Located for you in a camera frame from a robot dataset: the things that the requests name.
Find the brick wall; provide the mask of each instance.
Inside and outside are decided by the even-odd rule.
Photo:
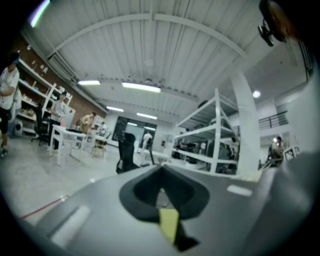
[[[27,49],[28,43],[23,38],[21,34],[19,34],[16,39],[14,40],[10,52],[18,51],[20,50],[20,58],[30,67],[34,67],[35,65],[32,65],[32,62],[35,61],[36,67],[34,68],[34,71],[38,74],[42,74],[42,70],[40,68],[41,65],[44,65],[47,67],[48,65],[37,55],[37,53],[33,50]],[[21,70],[20,74],[22,74],[25,77],[25,80],[32,85],[34,82],[34,78],[32,78],[29,74]],[[77,120],[79,120],[81,117],[90,114],[91,112],[96,112],[97,115],[101,117],[105,117],[106,113],[103,112],[101,109],[93,105],[91,102],[87,101],[85,98],[83,98],[80,94],[78,94],[69,84],[64,82],[62,79],[60,79],[59,76],[56,75],[49,67],[46,74],[42,76],[45,80],[47,80],[50,84],[57,84],[57,88],[59,86],[62,86],[65,88],[65,90],[72,95],[71,102],[69,104],[69,107],[75,109],[75,116],[72,121],[74,124]],[[39,91],[46,94],[46,87],[41,85],[39,81],[37,81],[36,86],[39,88]],[[31,92],[27,88],[23,88],[22,85],[19,86],[21,89],[22,94],[26,94],[28,97],[33,99],[35,102],[42,101],[42,98],[37,96],[35,93]]]

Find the yellow tag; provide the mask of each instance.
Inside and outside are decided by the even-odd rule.
[[[160,230],[173,245],[176,240],[179,212],[176,209],[159,209]]]

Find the concrete floor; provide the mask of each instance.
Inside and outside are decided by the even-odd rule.
[[[91,147],[85,148],[79,159],[80,150],[65,145],[65,159],[57,165],[57,154],[49,157],[48,146],[38,146],[31,137],[10,139],[8,155],[0,159],[0,186],[12,213],[19,218],[32,213],[63,196],[72,196],[91,182],[116,175],[119,160],[117,147],[107,145],[104,158],[101,151],[91,157]],[[140,155],[134,155],[139,165]],[[49,209],[42,210],[28,220],[35,224]]]

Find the column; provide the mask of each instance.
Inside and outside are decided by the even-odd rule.
[[[256,104],[244,74],[233,65],[229,68],[240,119],[240,153],[237,175],[258,170],[260,134]]]

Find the ceiling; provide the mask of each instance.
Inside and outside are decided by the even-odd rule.
[[[100,80],[84,90],[106,106],[157,116],[171,125],[203,100],[236,101],[228,79],[241,69],[258,102],[305,80],[298,44],[259,36],[256,0],[54,0],[37,26],[22,34],[53,66],[81,80]],[[152,79],[161,93],[124,89],[121,81]]]

